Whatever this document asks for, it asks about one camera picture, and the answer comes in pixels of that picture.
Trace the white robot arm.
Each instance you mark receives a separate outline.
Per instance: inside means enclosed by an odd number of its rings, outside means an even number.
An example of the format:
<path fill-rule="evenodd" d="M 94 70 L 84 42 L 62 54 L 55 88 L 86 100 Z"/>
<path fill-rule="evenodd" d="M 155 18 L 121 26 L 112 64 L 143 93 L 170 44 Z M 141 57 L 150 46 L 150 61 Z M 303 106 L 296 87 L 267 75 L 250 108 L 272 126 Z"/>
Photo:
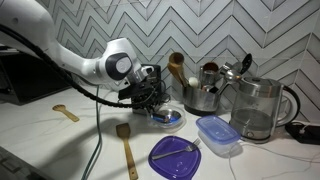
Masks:
<path fill-rule="evenodd" d="M 143 81 L 154 68 L 138 62 L 128 39 L 109 41 L 98 58 L 81 57 L 58 42 L 50 13 L 36 0 L 0 0 L 0 43 L 44 61 L 74 89 L 101 104 L 124 106 L 88 92 L 68 74 L 74 73 L 94 85 L 124 80 L 128 87 L 119 92 L 120 99 L 142 94 L 147 98 L 129 106 L 146 108 L 152 104 L 155 88 Z"/>

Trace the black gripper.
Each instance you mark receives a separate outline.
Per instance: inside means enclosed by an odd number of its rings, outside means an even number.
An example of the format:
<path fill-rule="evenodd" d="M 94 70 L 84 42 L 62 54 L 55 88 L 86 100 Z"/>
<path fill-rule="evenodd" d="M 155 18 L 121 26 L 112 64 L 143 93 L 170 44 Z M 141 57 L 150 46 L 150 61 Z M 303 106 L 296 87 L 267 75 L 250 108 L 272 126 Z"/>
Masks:
<path fill-rule="evenodd" d="M 161 92 L 161 67 L 153 65 L 151 72 L 142 82 L 132 84 L 119 91 L 118 99 L 130 99 L 132 104 L 140 103 L 141 107 L 154 105 Z"/>

